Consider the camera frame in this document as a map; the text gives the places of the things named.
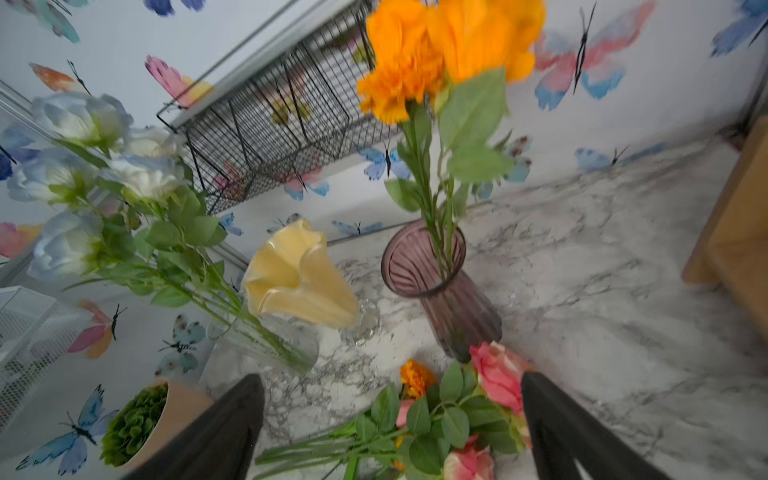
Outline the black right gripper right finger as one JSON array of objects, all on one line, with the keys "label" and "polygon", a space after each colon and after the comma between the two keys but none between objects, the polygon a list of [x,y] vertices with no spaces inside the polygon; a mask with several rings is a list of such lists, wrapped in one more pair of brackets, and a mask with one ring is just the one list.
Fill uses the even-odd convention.
[{"label": "black right gripper right finger", "polygon": [[567,393],[539,372],[521,380],[524,413],[540,479],[665,479]]}]

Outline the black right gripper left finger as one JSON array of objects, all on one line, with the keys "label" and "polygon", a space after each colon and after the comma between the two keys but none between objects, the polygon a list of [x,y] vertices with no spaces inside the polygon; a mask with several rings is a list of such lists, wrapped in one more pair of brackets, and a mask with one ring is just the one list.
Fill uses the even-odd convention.
[{"label": "black right gripper left finger", "polygon": [[168,387],[166,405],[148,440],[122,466],[124,479],[243,479],[264,421],[265,388],[248,374],[220,399],[182,383]]}]

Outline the orange artificial flower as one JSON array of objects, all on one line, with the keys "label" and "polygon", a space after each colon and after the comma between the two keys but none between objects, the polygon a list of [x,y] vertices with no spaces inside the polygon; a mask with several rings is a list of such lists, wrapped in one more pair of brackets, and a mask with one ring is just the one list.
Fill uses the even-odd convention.
[{"label": "orange artificial flower", "polygon": [[497,180],[516,164],[490,141],[510,113],[508,83],[533,70],[532,45],[545,20],[542,1],[441,1],[428,12],[446,79],[434,101],[438,186],[428,222],[443,277],[454,269],[453,235],[471,186]]}]

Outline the orange flower front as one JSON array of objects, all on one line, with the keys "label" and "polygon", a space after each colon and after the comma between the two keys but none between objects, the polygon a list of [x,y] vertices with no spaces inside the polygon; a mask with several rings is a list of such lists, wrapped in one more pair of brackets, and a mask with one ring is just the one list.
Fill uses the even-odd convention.
[{"label": "orange flower front", "polygon": [[410,180],[385,183],[393,201],[409,212],[419,211],[433,245],[433,257],[444,280],[450,261],[439,245],[437,200],[430,186],[429,148],[432,142],[427,97],[443,82],[443,59],[432,46],[426,25],[427,6],[420,1],[382,1],[366,20],[375,55],[375,68],[357,84],[360,109],[377,120],[402,129],[397,145],[409,168]]}]

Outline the white rose stem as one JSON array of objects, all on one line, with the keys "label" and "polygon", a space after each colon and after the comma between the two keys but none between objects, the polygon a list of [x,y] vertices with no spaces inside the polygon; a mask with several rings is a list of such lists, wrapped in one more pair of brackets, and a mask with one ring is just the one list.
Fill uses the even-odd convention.
[{"label": "white rose stem", "polygon": [[74,154],[43,153],[26,162],[8,180],[11,199],[21,202],[72,203],[85,199],[98,169]]},{"label": "white rose stem", "polygon": [[81,92],[36,98],[35,121],[48,132],[85,147],[111,148],[133,124],[133,117],[113,96]]},{"label": "white rose stem", "polygon": [[173,131],[159,126],[130,129],[117,143],[117,152],[146,158],[180,158],[183,142]]},{"label": "white rose stem", "polygon": [[100,171],[100,177],[120,183],[140,199],[164,201],[171,193],[190,185],[184,167],[174,158],[119,155]]},{"label": "white rose stem", "polygon": [[103,226],[102,217],[95,213],[65,211],[51,218],[38,237],[28,275],[55,282],[92,272],[103,247]]}]

